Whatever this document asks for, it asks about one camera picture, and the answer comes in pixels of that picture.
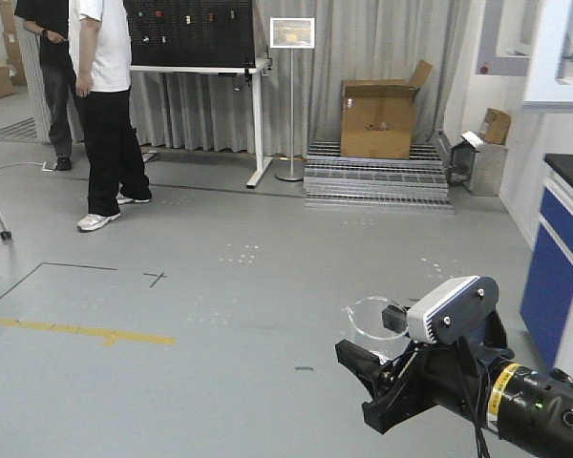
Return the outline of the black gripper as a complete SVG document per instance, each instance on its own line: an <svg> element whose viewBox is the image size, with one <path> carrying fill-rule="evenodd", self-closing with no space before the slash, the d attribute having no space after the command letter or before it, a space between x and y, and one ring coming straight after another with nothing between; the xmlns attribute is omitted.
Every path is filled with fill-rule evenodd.
<svg viewBox="0 0 573 458"><path fill-rule="evenodd" d="M381 434L435 406L485 422L493 372L514 356L496 311L455 343L417 345L406 363L382 364L348 340L338 342L335 352L338 363L371 392L371 400L362 404L363 419Z"/></svg>

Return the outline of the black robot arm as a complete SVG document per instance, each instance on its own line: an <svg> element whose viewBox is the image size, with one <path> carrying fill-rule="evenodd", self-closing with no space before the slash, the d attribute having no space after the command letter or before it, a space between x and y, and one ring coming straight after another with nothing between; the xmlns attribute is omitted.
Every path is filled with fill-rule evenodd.
<svg viewBox="0 0 573 458"><path fill-rule="evenodd" d="M497 312L454 343L413 341L392 361L342 340L337 361L368 390L365 423L384 434L435 406L470 421L477 454L488 456L482 432L535 457L573 457L573 379L514 362Z"/></svg>

